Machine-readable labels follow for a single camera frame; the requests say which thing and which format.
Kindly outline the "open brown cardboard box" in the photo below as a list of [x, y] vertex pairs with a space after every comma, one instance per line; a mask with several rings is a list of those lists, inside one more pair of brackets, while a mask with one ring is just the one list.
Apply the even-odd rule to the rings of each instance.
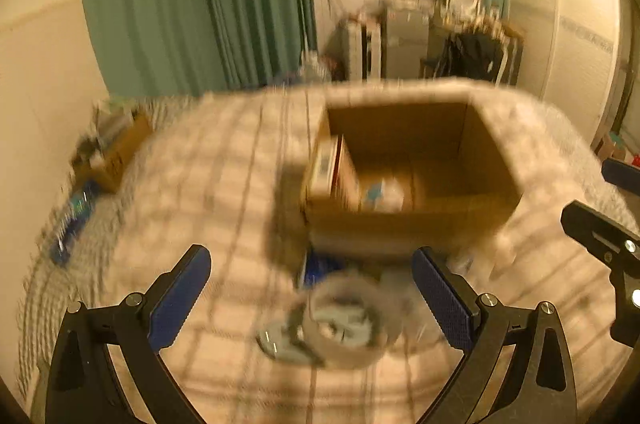
[[[321, 140], [344, 136], [360, 185], [360, 207], [314, 210], [305, 191]], [[364, 189], [397, 179], [400, 212], [361, 206]], [[485, 114], [469, 100], [329, 104], [320, 116], [300, 202], [311, 245], [345, 257], [401, 259], [415, 248], [448, 250], [501, 229], [522, 189]]]

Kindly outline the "black bag on chair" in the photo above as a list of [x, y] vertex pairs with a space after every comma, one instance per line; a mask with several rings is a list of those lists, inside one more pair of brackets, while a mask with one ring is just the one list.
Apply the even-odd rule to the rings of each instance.
[[466, 77], [494, 82], [501, 68], [502, 43], [483, 33], [454, 33], [445, 42], [434, 77]]

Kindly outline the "blue plastic bottle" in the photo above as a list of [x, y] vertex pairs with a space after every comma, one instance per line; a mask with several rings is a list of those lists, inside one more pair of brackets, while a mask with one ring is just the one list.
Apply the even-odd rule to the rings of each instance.
[[99, 192], [98, 185], [88, 181], [64, 205], [49, 245], [50, 259], [56, 266], [64, 267], [70, 260], [72, 248], [94, 211]]

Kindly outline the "white louvered wardrobe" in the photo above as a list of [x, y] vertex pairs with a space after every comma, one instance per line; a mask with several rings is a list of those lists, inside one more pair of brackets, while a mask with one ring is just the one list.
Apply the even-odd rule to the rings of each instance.
[[592, 141], [613, 86], [620, 0], [510, 0], [509, 19], [524, 33], [516, 86]]

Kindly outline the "blue white packet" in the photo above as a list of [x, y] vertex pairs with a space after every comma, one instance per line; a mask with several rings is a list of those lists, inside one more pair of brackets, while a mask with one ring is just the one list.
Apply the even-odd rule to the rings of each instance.
[[296, 288], [299, 290], [312, 288], [315, 284], [323, 281], [329, 274], [346, 268], [347, 264], [344, 260], [309, 250], [305, 255], [302, 268], [300, 268]]

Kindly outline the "red white carton box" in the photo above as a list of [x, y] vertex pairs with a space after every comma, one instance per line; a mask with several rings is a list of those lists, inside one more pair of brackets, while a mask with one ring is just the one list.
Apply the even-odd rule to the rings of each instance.
[[360, 185], [344, 136], [319, 142], [311, 163], [305, 201], [314, 210], [342, 208], [356, 212], [360, 207]]

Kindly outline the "white tape roll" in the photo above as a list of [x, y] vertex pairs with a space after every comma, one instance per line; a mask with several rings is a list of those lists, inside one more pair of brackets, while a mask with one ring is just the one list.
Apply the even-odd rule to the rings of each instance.
[[378, 362], [402, 330], [398, 303], [363, 274], [329, 274], [306, 294], [293, 336], [333, 370], [359, 370]]

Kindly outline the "small cardboard box with clutter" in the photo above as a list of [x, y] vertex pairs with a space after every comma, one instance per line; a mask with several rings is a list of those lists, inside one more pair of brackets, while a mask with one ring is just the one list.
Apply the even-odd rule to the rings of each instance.
[[128, 166], [152, 133], [149, 118], [141, 108], [123, 110], [107, 118], [96, 136], [78, 142], [70, 159], [72, 191], [91, 182], [103, 192], [117, 192]]

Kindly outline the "grey mini fridge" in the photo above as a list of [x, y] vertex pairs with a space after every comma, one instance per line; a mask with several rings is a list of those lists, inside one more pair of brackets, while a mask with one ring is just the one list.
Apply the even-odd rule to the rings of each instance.
[[386, 7], [382, 17], [382, 63], [386, 80], [416, 80], [427, 55], [430, 16], [419, 9]]

